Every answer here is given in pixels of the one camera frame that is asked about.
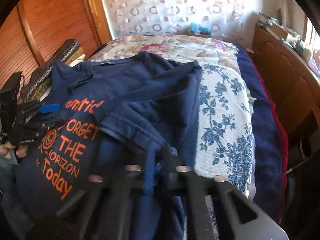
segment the wall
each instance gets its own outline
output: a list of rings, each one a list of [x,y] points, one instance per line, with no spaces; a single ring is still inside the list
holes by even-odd
[[[103,3],[113,38],[185,34],[194,21],[213,29],[218,25],[219,31],[212,32],[214,37],[249,48],[257,14],[261,11],[276,17],[279,8],[278,0],[103,0]]]
[[[290,28],[295,30],[300,36],[303,37],[305,13],[295,0],[288,0],[288,7],[291,20]]]
[[[85,0],[21,0],[0,28],[0,87],[16,71],[28,82],[32,71],[67,39],[88,56],[100,45]]]

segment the navy blue t-shirt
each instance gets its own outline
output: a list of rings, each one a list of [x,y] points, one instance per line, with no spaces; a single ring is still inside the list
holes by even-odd
[[[134,204],[131,238],[151,240],[163,225],[163,239],[182,239],[181,200],[152,195],[152,160],[167,141],[173,154],[194,165],[201,74],[197,62],[182,64],[147,52],[73,68],[57,61],[45,103],[60,104],[61,110],[38,119],[64,119],[66,124],[29,146],[15,171],[18,194],[31,218],[55,213],[81,189],[80,178],[113,172],[131,164],[133,154],[147,154],[145,190],[150,195]]]

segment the bed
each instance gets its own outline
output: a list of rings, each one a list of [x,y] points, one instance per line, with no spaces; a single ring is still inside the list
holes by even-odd
[[[281,124],[272,101],[245,49],[193,36],[136,35],[111,41],[89,60],[132,57],[139,51],[200,63],[203,79],[195,170],[205,177],[226,176],[249,198],[256,188],[254,201],[276,219],[285,186],[282,165],[287,151],[282,142],[286,135],[279,133]]]

